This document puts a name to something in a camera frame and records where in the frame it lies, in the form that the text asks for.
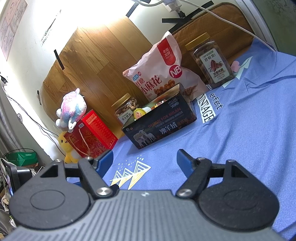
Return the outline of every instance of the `brown cushion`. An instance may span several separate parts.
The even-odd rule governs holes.
[[[212,8],[211,11],[253,33],[245,16],[235,5],[221,3]],[[229,64],[247,51],[253,41],[253,37],[237,27],[217,19],[207,12],[197,16],[195,19],[175,31],[173,36],[179,44],[182,53],[181,65],[198,74],[206,83],[207,81],[202,71],[185,48],[187,43],[205,32],[208,32],[211,39],[217,42]]]

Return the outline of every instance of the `jar lid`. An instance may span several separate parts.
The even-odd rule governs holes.
[[[136,120],[145,114],[146,114],[146,111],[143,110],[142,108],[135,109],[135,111],[133,112],[133,116]]]
[[[210,38],[209,34],[204,33],[204,34],[198,36],[196,39],[189,42],[188,44],[186,44],[185,48],[189,51],[189,50],[193,49],[194,47],[196,47],[197,45],[200,45],[202,42],[206,41],[209,38]]]
[[[126,93],[118,101],[116,101],[111,107],[113,107],[115,110],[117,110],[117,109],[119,109],[120,106],[125,104],[130,98],[131,98],[131,95],[129,93]]]

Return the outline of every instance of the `wood grain surface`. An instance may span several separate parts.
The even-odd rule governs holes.
[[[43,82],[40,96],[45,112],[56,121],[56,110],[63,96],[80,88],[87,111],[94,109],[120,138],[123,132],[111,105],[126,93],[135,97],[140,105],[148,103],[122,72],[136,64],[151,47],[126,16],[97,28],[78,27],[59,55],[65,69],[55,61]]]

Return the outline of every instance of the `blue bedsheet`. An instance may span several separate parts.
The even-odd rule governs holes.
[[[273,229],[289,239],[296,233],[296,57],[255,40],[237,61],[233,81],[207,92],[208,103],[205,96],[194,101],[194,123],[141,150],[121,138],[104,180],[121,189],[175,193],[186,180],[176,162],[179,149],[214,163],[235,159],[276,194]]]

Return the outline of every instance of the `black tape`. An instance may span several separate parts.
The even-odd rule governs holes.
[[[204,5],[202,5],[202,7],[203,8],[208,8],[208,7],[212,6],[212,5],[214,5],[214,3],[212,1],[209,1],[209,2],[205,3]],[[176,21],[177,24],[169,30],[170,33],[175,32],[177,29],[179,29],[184,24],[186,24],[187,22],[189,22],[192,19],[193,16],[195,16],[198,13],[200,13],[201,11],[203,11],[203,10],[200,9],[200,8],[198,8],[198,9],[194,10],[192,13],[188,14],[185,18],[182,18],[184,21],[182,21],[182,22],[177,22]]]
[[[63,63],[61,62],[61,59],[59,58],[59,55],[57,54],[57,50],[54,50],[54,55],[56,56],[57,61],[59,62],[60,67],[62,68],[62,70],[65,69]]]
[[[150,3],[151,0],[141,0],[142,2],[145,2],[145,3]],[[128,13],[126,14],[126,16],[129,18],[130,15],[133,13],[133,11],[136,9],[136,7],[139,5],[139,3],[135,2],[133,4],[133,6],[131,7],[131,9],[128,11]]]

